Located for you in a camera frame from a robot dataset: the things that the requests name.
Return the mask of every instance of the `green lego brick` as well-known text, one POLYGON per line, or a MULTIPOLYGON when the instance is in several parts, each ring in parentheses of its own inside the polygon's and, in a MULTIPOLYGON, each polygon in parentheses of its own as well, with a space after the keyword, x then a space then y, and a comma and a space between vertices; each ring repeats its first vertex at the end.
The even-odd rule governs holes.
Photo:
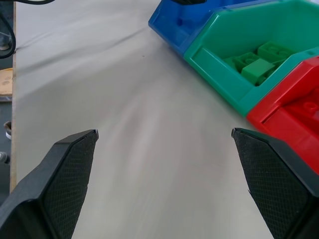
POLYGON ((233 60, 234 60, 234 57, 228 57, 224 59, 224 62, 226 62, 231 68, 236 70, 236 65, 233 60))
POLYGON ((294 51, 286 47, 280 46, 278 44, 275 44, 272 41, 265 43, 264 45, 259 47, 257 51, 258 56, 270 62, 286 60, 294 53, 294 51))
POLYGON ((248 52, 244 55, 234 57, 233 62, 236 65, 237 71, 240 73, 242 69, 254 61, 258 60, 260 57, 252 52, 248 52))
POLYGON ((268 61, 260 58, 244 67, 241 75, 245 77, 251 84, 259 86, 267 78, 267 73, 274 68, 274 64, 271 64, 268 61))

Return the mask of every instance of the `green bin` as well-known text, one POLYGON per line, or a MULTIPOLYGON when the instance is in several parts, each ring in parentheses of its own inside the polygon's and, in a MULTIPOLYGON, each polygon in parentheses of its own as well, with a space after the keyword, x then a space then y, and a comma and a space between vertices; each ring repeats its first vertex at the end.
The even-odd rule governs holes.
POLYGON ((184 58, 241 115, 246 116, 300 62, 317 55, 319 5, 307 0, 278 0, 215 13, 184 58), (280 45, 292 55, 272 62, 271 66, 276 67, 264 74, 263 81, 258 79, 259 85, 254 85, 253 80, 240 73, 243 66, 239 70, 235 68, 232 58, 252 53, 267 57, 263 48, 272 44, 280 45))

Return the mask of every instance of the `white table surface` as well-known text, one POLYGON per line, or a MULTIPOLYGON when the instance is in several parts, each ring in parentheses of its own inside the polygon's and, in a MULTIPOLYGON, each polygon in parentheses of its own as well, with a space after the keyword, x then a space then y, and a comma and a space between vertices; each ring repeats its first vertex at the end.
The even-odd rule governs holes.
POLYGON ((230 135, 250 126, 148 28, 158 2, 17 4, 17 180, 97 128, 74 239, 271 239, 230 135))

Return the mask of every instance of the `cable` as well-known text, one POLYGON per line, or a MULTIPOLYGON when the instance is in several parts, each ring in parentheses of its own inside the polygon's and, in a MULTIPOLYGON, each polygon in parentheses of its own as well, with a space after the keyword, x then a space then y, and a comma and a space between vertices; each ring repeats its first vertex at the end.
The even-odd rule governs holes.
POLYGON ((0 12, 0 19, 4 22, 5 26, 8 28, 9 33, 11 35, 11 50, 9 53, 7 53, 6 55, 0 55, 0 59, 4 59, 7 58, 9 56, 11 56, 14 51, 15 51, 15 46, 16 46, 16 40, 15 40, 15 35, 14 32, 10 26, 10 24, 8 23, 8 21, 6 20, 6 18, 2 15, 2 13, 0 12))
POLYGON ((172 0, 181 5, 195 5, 205 3, 207 0, 172 0))
MULTIPOLYGON (((21 3, 25 3, 25 4, 31 4, 31 5, 44 5, 44 4, 48 4, 51 3, 55 0, 42 0, 42 1, 30 1, 30 0, 2 0, 2 1, 17 1, 17 2, 21 2, 21 3)), ((15 38, 15 34, 13 32, 13 29, 11 28, 10 24, 8 23, 8 21, 6 20, 6 18, 3 16, 3 14, 0 12, 0 19, 4 22, 5 26, 7 27, 7 29, 9 30, 9 33, 11 35, 11 48, 10 48, 10 52, 5 54, 5 55, 1 55, 0 54, 0 59, 4 59, 7 58, 9 56, 11 56, 12 54, 14 54, 15 52, 15 47, 16 47, 16 38, 15 38)))
POLYGON ((16 2, 21 2, 25 4, 31 4, 31 5, 44 5, 51 3, 55 0, 42 0, 42 1, 30 1, 30 0, 2 0, 2 1, 16 1, 16 2))

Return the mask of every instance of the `plastic bin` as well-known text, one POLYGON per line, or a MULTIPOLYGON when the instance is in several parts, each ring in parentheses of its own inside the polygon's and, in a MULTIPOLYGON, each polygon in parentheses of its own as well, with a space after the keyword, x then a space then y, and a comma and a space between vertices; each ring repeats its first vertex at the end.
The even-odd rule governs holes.
POLYGON ((319 5, 306 0, 227 9, 210 18, 184 58, 245 116, 301 61, 318 55, 318 26, 319 5), (258 86, 229 63, 230 57, 259 54, 259 48, 273 43, 295 54, 280 62, 258 86))
POLYGON ((228 5, 232 5, 231 8, 245 6, 246 2, 259 4, 266 1, 270 0, 207 0, 201 4, 181 5, 162 0, 150 18, 149 26, 176 52, 184 55, 215 11, 228 5))
POLYGON ((247 115, 258 130, 285 141, 319 174, 319 57, 298 65, 247 115))

